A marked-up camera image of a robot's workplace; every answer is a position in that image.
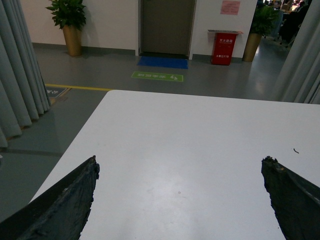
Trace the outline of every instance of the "dark floor sign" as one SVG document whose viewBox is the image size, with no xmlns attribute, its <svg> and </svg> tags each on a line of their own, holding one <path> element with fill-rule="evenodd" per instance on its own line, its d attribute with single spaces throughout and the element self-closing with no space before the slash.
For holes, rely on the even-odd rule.
<svg viewBox="0 0 320 240">
<path fill-rule="evenodd" d="M 188 69 L 188 60 L 179 58 L 142 56 L 138 62 L 139 66 Z"/>
<path fill-rule="evenodd" d="M 47 86 L 46 92 L 48 93 L 49 98 L 57 98 L 59 97 L 67 88 L 63 87 L 52 87 L 52 86 Z"/>
</svg>

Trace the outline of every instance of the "person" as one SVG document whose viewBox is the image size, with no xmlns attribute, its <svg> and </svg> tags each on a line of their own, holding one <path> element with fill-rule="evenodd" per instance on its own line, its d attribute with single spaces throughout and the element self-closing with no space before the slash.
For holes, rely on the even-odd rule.
<svg viewBox="0 0 320 240">
<path fill-rule="evenodd" d="M 305 2 L 304 1 L 301 1 L 299 3 L 299 6 L 294 10 L 295 12 L 300 12 L 300 10 L 305 6 Z"/>
<path fill-rule="evenodd" d="M 263 0 L 257 0 L 257 2 L 256 2 L 256 7 L 259 9 L 259 8 L 262 8 L 262 7 L 264 7 L 265 6 L 265 4 L 264 4 L 264 2 L 263 2 Z"/>
<path fill-rule="evenodd" d="M 308 1 L 307 6 L 301 8 L 299 12 L 292 11 L 285 20 L 279 31 L 279 35 L 286 42 L 290 42 L 291 38 L 299 31 L 300 25 L 304 21 L 312 0 Z"/>
<path fill-rule="evenodd" d="M 273 7 L 274 7 L 275 9 L 280 9 L 280 7 L 281 7 L 281 1 L 274 1 Z"/>
</svg>

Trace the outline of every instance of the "white table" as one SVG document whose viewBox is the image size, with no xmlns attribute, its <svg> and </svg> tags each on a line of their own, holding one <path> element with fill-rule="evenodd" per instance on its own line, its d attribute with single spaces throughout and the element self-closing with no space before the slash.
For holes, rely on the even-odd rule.
<svg viewBox="0 0 320 240">
<path fill-rule="evenodd" d="M 113 90 L 35 197 L 96 155 L 81 240 L 284 240 L 261 160 L 320 186 L 319 127 L 319 105 Z"/>
</svg>

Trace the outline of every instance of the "door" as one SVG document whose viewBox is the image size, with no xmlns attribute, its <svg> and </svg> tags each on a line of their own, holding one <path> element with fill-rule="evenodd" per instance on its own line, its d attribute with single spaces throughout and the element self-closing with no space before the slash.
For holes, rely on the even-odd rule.
<svg viewBox="0 0 320 240">
<path fill-rule="evenodd" d="M 195 1 L 142 0 L 142 52 L 188 56 Z"/>
</svg>

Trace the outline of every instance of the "curtain fold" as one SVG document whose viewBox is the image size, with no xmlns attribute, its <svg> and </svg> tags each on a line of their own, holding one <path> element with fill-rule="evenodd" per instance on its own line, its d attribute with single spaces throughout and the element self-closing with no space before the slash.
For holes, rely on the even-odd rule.
<svg viewBox="0 0 320 240">
<path fill-rule="evenodd" d="M 320 1 L 313 1 L 271 94 L 271 100 L 320 104 Z"/>
<path fill-rule="evenodd" d="M 0 148 L 50 108 L 19 0 L 0 1 Z"/>
</svg>

